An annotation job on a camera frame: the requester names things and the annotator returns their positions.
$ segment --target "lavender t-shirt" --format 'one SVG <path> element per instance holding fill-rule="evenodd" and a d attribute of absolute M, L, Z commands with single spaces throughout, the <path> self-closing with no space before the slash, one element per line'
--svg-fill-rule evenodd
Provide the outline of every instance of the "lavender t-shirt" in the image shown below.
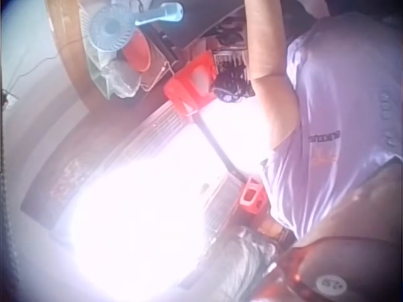
<path fill-rule="evenodd" d="M 301 122 L 270 154 L 262 178 L 271 215 L 297 238 L 402 158 L 401 45 L 398 31 L 354 13 L 318 21 L 289 46 Z"/>

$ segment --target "plastic bag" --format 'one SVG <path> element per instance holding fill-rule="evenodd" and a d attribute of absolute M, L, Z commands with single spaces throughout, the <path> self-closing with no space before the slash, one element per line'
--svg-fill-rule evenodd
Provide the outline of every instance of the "plastic bag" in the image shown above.
<path fill-rule="evenodd" d="M 208 265 L 183 301 L 242 302 L 259 283 L 273 257 L 276 244 L 257 231 L 240 227 L 214 244 Z"/>
<path fill-rule="evenodd" d="M 126 61 L 114 60 L 102 68 L 101 73 L 110 89 L 120 98 L 131 98 L 139 90 L 141 75 Z"/>

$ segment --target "clear plastic bag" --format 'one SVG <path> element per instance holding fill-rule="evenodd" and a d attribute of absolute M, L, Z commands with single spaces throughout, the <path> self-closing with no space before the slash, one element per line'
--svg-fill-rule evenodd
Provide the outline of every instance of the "clear plastic bag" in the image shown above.
<path fill-rule="evenodd" d="M 139 90 L 141 75 L 126 61 L 114 60 L 102 68 L 101 73 L 110 89 L 120 98 L 131 98 Z"/>

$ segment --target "fan grille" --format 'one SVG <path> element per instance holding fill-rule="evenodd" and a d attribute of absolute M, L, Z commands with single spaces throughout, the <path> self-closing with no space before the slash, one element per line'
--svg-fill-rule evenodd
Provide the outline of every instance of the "fan grille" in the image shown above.
<path fill-rule="evenodd" d="M 112 4 L 101 8 L 89 23 L 89 39 L 94 47 L 105 52 L 123 48 L 136 29 L 129 7 Z"/>

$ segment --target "window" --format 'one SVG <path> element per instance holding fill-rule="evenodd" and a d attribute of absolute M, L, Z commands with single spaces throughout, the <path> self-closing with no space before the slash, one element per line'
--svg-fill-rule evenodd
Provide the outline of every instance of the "window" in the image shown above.
<path fill-rule="evenodd" d="M 143 301 L 196 267 L 241 184 L 224 181 L 227 169 L 203 133 L 169 106 L 117 150 L 122 156 L 71 203 L 61 230 L 89 280 L 117 300 Z M 217 194 L 223 181 L 229 195 Z M 210 206 L 214 194 L 225 208 Z"/>

